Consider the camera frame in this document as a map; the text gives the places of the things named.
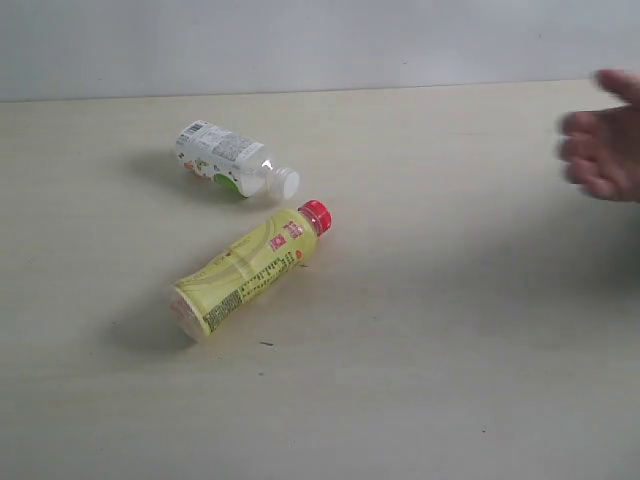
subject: yellow label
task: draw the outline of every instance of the yellow label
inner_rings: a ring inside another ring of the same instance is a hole
[[[307,259],[316,241],[304,216],[281,210],[174,286],[197,318],[200,330],[210,335],[236,308]]]

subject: yellow bottle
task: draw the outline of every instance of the yellow bottle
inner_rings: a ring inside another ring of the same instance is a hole
[[[194,340],[208,337],[236,308],[309,258],[330,227],[331,214],[317,200],[279,211],[173,285],[171,309],[180,326]]]

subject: beige table surface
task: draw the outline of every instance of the beige table surface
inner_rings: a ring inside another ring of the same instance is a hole
[[[560,180],[588,82],[0,105],[0,477],[640,478],[640,210]],[[263,140],[334,226],[186,339],[162,288],[263,221],[178,167]]]

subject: white wall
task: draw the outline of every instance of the white wall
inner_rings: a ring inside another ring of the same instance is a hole
[[[0,99],[584,77],[640,67],[637,0],[3,0]]]

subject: white bottle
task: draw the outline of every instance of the white bottle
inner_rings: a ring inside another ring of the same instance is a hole
[[[300,185],[300,175],[291,168],[274,165],[262,143],[203,120],[184,129],[175,151],[185,168],[244,197],[289,199]]]

